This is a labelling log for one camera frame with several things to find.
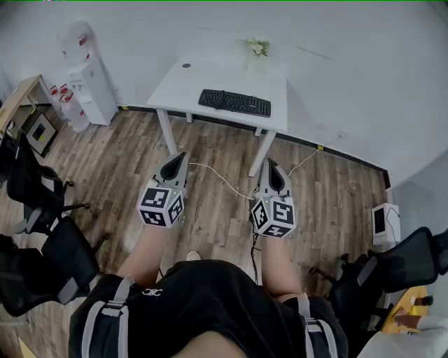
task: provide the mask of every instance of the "small plant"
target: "small plant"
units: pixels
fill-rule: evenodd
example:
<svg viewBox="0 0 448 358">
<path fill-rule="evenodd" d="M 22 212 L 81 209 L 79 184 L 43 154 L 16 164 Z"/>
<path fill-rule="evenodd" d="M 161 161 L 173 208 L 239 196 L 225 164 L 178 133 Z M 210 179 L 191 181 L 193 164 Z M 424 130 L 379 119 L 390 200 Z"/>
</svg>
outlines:
<svg viewBox="0 0 448 358">
<path fill-rule="evenodd" d="M 252 50 L 258 57 L 261 55 L 267 57 L 267 52 L 269 51 L 269 41 L 260 41 L 252 38 L 246 40 L 246 43 L 249 50 Z"/>
</svg>

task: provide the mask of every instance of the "white cable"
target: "white cable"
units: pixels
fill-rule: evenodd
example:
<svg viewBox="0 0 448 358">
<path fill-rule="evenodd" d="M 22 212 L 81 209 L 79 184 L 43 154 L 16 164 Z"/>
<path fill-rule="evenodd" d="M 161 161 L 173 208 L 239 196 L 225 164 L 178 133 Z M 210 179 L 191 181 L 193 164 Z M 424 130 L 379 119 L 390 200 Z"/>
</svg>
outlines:
<svg viewBox="0 0 448 358">
<path fill-rule="evenodd" d="M 31 315 L 31 318 L 34 321 L 34 324 L 36 325 L 37 329 L 39 330 L 39 332 L 41 332 L 42 338 L 44 339 L 44 341 L 48 344 L 48 346 L 52 349 L 52 351 L 54 353 L 56 353 L 60 358 L 64 358 L 58 351 L 56 351 L 55 348 L 53 348 L 53 346 L 50 344 L 50 342 L 47 341 L 47 338 L 45 338 L 45 336 L 43 335 L 43 332 L 41 331 L 41 329 L 39 328 L 39 326 L 37 325 L 36 320 L 33 317 L 33 314 L 31 313 L 31 311 L 29 311 L 29 314 Z"/>
<path fill-rule="evenodd" d="M 340 134 L 337 136 L 336 139 L 333 139 L 331 142 L 329 142 L 329 143 L 327 143 L 327 144 L 325 144 L 325 145 L 322 145 L 322 147 L 325 148 L 327 145 L 330 145 L 331 143 L 337 141 L 339 138 L 342 138 Z M 318 151 L 319 151 L 319 149 L 316 149 L 316 150 L 313 152 L 313 154 L 311 154 L 308 158 L 302 160 L 302 163 L 300 163 L 299 165 L 296 165 L 296 166 L 289 172 L 288 176 L 291 176 L 291 173 L 294 172 L 295 169 L 297 169 L 299 166 L 301 166 L 302 164 L 304 164 L 309 158 L 311 158 L 313 155 L 315 155 Z"/>
<path fill-rule="evenodd" d="M 235 189 L 233 189 L 233 186 L 231 186 L 231 185 L 229 184 L 229 182 L 228 182 L 226 179 L 224 179 L 224 177 L 223 177 L 222 175 L 220 175 L 220 174 L 219 174 L 215 169 L 213 169 L 211 166 L 208 166 L 208 165 L 206 165 L 206 164 L 199 164 L 199 163 L 190 163 L 190 164 L 192 164 L 192 165 L 199 165 L 199 166 L 205 166 L 205 167 L 211 169 L 212 171 L 215 172 L 215 174 L 216 174 L 219 178 L 221 178 L 222 180 L 225 181 L 225 183 L 230 187 L 230 189 L 232 189 L 234 192 L 236 192 L 239 196 L 242 196 L 243 198 L 245 198 L 245 199 L 247 199 L 247 200 L 254 200 L 254 198 L 249 198 L 248 196 L 245 196 L 245 195 L 243 195 L 243 194 L 237 192 Z"/>
</svg>

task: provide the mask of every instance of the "black keyboard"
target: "black keyboard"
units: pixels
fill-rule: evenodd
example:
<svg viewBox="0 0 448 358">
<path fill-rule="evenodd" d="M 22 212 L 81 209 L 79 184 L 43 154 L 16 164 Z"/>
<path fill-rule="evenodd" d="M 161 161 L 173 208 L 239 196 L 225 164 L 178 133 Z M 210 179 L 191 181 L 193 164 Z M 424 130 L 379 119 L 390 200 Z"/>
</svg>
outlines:
<svg viewBox="0 0 448 358">
<path fill-rule="evenodd" d="M 271 116 L 271 102 L 253 96 L 246 96 L 245 94 L 203 89 L 199 98 L 199 104 L 249 115 Z"/>
</svg>

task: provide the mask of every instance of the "white wall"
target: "white wall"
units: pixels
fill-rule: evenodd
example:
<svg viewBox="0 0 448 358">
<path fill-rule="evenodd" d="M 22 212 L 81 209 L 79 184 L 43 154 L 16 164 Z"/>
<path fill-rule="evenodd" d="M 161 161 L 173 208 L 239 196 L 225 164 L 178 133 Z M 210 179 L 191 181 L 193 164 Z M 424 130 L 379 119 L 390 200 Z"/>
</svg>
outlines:
<svg viewBox="0 0 448 358">
<path fill-rule="evenodd" d="M 389 170 L 398 184 L 447 147 L 448 26 L 430 3 L 10 3 L 10 81 L 64 82 L 56 31 L 87 20 L 120 103 L 144 106 L 185 51 L 265 37 L 290 81 L 288 134 Z"/>
<path fill-rule="evenodd" d="M 393 203 L 400 206 L 401 239 L 419 227 L 433 235 L 448 228 L 448 152 L 393 189 Z M 448 318 L 448 274 L 428 287 L 434 295 L 430 314 Z"/>
</svg>

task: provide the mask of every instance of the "white desk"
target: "white desk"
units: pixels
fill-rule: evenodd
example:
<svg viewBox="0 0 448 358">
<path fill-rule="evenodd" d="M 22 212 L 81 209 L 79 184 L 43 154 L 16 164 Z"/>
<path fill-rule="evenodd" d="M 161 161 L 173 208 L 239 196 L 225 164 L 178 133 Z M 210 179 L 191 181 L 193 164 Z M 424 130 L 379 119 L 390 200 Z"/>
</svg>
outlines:
<svg viewBox="0 0 448 358">
<path fill-rule="evenodd" d="M 183 68 L 182 65 L 185 63 L 191 64 L 191 67 Z M 271 101 L 271 117 L 258 117 L 200 106 L 197 102 L 203 89 L 237 92 Z M 267 133 L 258 148 L 249 176 L 256 174 L 275 134 L 278 131 L 288 130 L 286 104 L 286 78 L 284 77 L 254 75 L 236 66 L 185 57 L 173 65 L 146 102 L 148 107 L 157 110 L 170 154 L 174 154 L 177 150 L 168 120 L 168 110 L 185 112 L 187 122 L 191 122 L 192 115 L 196 114 L 247 124 L 257 128 L 256 136 L 260 135 L 262 129 L 266 129 Z"/>
</svg>

